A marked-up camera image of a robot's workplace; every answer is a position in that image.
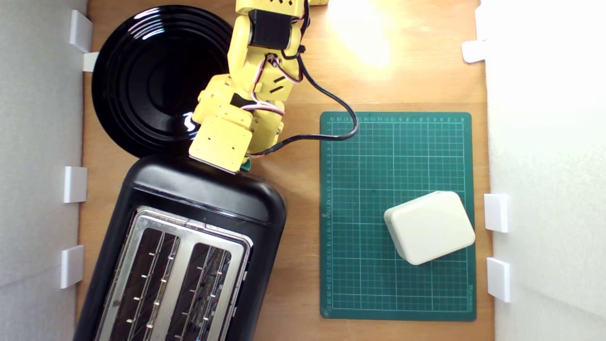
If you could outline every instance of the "black plate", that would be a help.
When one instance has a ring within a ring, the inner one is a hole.
[[[187,153],[198,126],[185,125],[210,78],[228,73],[232,27],[196,7],[148,9],[122,23],[95,64],[93,104],[101,125],[136,157]]]

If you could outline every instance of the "white bracket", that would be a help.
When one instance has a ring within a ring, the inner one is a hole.
[[[84,245],[61,251],[61,289],[80,282],[84,276]]]
[[[467,63],[486,59],[487,42],[490,35],[490,16],[488,5],[481,4],[476,8],[476,40],[466,41],[461,45],[463,60]]]
[[[90,52],[93,41],[93,22],[82,13],[72,10],[72,23],[70,24],[70,44],[82,53]]]
[[[508,233],[510,224],[509,196],[484,194],[484,223],[486,229]]]
[[[88,168],[65,167],[65,181],[63,187],[63,202],[81,203],[86,201],[86,185]]]
[[[509,263],[486,258],[488,293],[505,303],[511,302],[511,276]]]

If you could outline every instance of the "metal grill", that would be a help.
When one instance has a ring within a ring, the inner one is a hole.
[[[251,247],[232,231],[140,209],[96,340],[223,340]]]

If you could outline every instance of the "wire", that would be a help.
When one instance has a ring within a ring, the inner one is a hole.
[[[303,14],[303,26],[301,26],[301,39],[305,35],[305,31],[307,31],[307,27],[311,24],[311,19],[309,15],[309,0],[305,0],[305,13]]]
[[[291,23],[293,23],[293,24],[299,20],[303,20],[303,25],[301,25],[301,39],[302,40],[303,40],[303,36],[305,35],[305,31],[307,31],[307,27],[309,27],[309,25],[311,25],[311,18],[309,15],[309,12],[310,12],[309,0],[305,0],[304,7],[305,7],[305,12],[303,13],[303,17],[293,18],[291,20]],[[286,53],[284,53],[284,50],[281,50],[282,57],[286,60],[296,59],[303,52],[305,52],[305,46],[303,46],[303,45],[299,46],[299,49],[297,50],[297,53],[295,53],[294,56],[287,56]]]
[[[291,81],[295,84],[301,83],[301,81],[303,81],[303,73],[301,72],[301,68],[299,68],[299,77],[294,78],[291,75],[289,75],[288,72],[286,72],[286,70],[284,70],[282,68],[282,66],[280,66],[280,58],[278,56],[270,55],[268,57],[268,60],[269,60],[269,63],[271,64],[271,66],[277,67],[278,70],[280,70],[280,72],[282,73],[282,76],[284,76],[284,78],[288,79],[289,81]]]
[[[257,98],[257,94],[255,93],[255,88],[257,88],[257,84],[259,83],[259,80],[261,79],[261,75],[263,74],[263,70],[265,69],[265,63],[267,61],[269,61],[270,58],[273,58],[273,56],[275,56],[275,55],[267,55],[259,63],[259,67],[257,68],[257,74],[255,76],[255,80],[253,81],[253,90],[251,90],[250,96],[253,98],[253,101],[255,101],[257,103],[257,105],[271,108],[272,109],[271,111],[276,110],[278,114],[280,114],[280,115],[283,116],[284,115],[284,111],[283,110],[281,110],[280,108],[276,107],[272,103],[261,101],[259,98]]]
[[[347,104],[345,101],[343,101],[342,99],[337,97],[335,94],[329,92],[328,90],[321,87],[318,83],[316,83],[316,81],[311,77],[311,75],[305,68],[305,64],[303,63],[303,59],[301,58],[301,56],[297,57],[297,61],[299,62],[299,69],[301,70],[301,73],[305,76],[305,78],[307,78],[309,83],[314,88],[316,88],[318,91],[320,91],[324,95],[327,95],[328,97],[332,98],[337,103],[339,103],[343,108],[345,108],[345,110],[347,110],[347,112],[351,116],[351,121],[353,123],[353,127],[351,128],[351,131],[349,133],[343,134],[343,135],[324,135],[324,134],[295,135],[295,136],[289,137],[283,141],[280,141],[280,142],[274,144],[272,147],[269,147],[268,149],[263,150],[262,152],[248,154],[251,157],[261,157],[263,155],[273,153],[273,152],[281,149],[282,147],[286,146],[287,144],[290,144],[295,141],[300,141],[300,140],[344,141],[344,140],[347,140],[347,139],[353,137],[358,132],[359,123],[358,123],[358,117],[356,116],[356,112],[354,112],[353,109],[349,106],[349,104]]]
[[[248,106],[243,106],[240,109],[242,109],[242,110],[266,110],[266,111],[271,111],[271,112],[277,113],[280,116],[284,116],[284,111],[280,110],[277,107],[268,107],[268,106],[261,106],[261,105],[255,106],[254,104],[251,104]]]

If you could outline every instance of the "green object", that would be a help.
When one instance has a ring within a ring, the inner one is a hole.
[[[246,162],[240,167],[243,171],[250,171],[253,166],[253,162],[250,159],[246,160]]]
[[[474,225],[471,116],[360,112],[358,117],[355,137],[321,143],[322,316],[475,320],[475,246],[414,266],[398,256],[383,220],[385,210],[397,204],[454,191]],[[322,115],[323,134],[350,130],[347,113]]]

